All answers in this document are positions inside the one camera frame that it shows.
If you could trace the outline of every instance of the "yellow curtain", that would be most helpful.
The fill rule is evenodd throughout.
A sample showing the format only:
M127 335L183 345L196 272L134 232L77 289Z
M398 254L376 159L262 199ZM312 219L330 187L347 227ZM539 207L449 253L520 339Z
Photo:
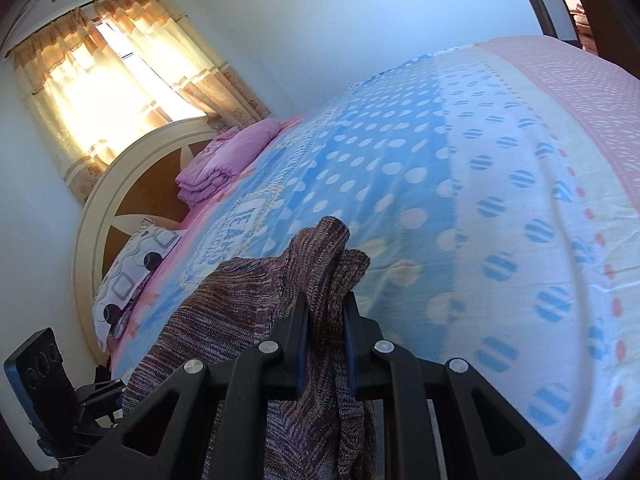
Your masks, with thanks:
M82 204L120 152L171 121L79 9L16 46L14 69L45 149Z
M102 0L94 8L168 85L210 118L242 127L270 113L173 0Z

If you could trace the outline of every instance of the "arched headboard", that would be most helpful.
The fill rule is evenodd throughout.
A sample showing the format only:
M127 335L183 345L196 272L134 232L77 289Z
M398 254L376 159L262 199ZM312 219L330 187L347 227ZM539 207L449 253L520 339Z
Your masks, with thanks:
M175 177L218 134L206 118L167 124L138 139L108 167L84 206L72 262L72 297L84 339L99 364L92 315L105 273L143 217L169 229L189 212Z

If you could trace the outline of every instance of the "blue polka dot bed sheet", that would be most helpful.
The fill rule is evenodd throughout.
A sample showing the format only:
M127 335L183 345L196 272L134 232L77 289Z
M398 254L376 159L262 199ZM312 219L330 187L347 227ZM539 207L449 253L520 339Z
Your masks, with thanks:
M355 84L210 200L113 354L125 380L233 256L322 216L371 257L364 316L415 355L467 359L584 479L640 427L640 82L552 38L429 54Z

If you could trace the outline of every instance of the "white patterned pillow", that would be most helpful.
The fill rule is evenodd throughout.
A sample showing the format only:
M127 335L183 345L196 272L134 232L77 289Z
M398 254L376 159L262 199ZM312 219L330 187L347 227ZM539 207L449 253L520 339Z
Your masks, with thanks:
M108 338L122 336L130 311L145 283L178 243L183 232L165 229L145 218L131 235L95 296L94 328L101 350L106 350Z

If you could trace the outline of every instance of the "orange dot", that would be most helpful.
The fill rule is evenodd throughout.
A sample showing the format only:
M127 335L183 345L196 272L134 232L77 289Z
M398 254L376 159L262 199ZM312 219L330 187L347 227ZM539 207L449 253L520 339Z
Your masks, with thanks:
M613 405L618 408L620 404L622 404L622 399L625 396L625 390L622 387L622 384L619 384L618 387L613 392Z
M616 357L618 361L625 360L626 357L626 344L624 341L620 340L616 343Z
M618 298L611 302L611 311L616 317L622 316L622 302Z
M616 443L618 442L618 432L612 431L607 439L606 444L604 445L604 451L607 453L611 453L616 448Z

